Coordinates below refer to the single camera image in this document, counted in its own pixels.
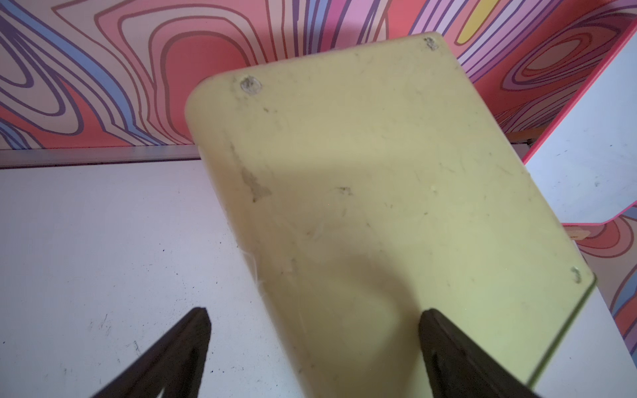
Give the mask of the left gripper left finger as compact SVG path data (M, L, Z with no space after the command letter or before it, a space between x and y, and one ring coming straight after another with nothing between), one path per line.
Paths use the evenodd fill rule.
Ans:
M96 397L197 397L212 325L205 308L192 308Z

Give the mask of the yellow green drawer cabinet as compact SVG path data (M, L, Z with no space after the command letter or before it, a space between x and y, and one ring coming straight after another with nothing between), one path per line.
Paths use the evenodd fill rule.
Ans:
M185 119L305 396L430 396L430 308L532 386L595 285L439 33L207 78Z

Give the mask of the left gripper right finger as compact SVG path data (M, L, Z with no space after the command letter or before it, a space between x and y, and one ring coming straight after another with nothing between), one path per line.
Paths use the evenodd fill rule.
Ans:
M434 397L535 397L440 311L424 311L418 325Z

